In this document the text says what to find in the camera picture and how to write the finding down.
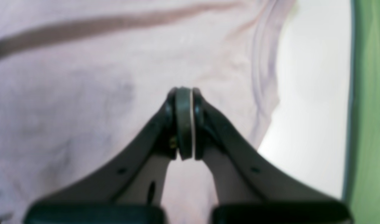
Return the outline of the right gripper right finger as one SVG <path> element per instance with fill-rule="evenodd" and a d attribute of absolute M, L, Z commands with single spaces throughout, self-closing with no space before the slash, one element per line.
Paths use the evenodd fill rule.
<path fill-rule="evenodd" d="M 264 159 L 233 124 L 191 90 L 195 159 L 211 171 L 218 205 L 210 224 L 352 224 L 348 207 Z"/>

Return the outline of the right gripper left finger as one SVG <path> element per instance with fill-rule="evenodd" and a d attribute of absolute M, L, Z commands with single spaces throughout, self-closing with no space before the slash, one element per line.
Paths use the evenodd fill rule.
<path fill-rule="evenodd" d="M 166 224 L 160 206 L 169 163 L 180 147 L 173 88 L 161 108 L 116 157 L 76 183 L 36 201 L 25 224 Z"/>

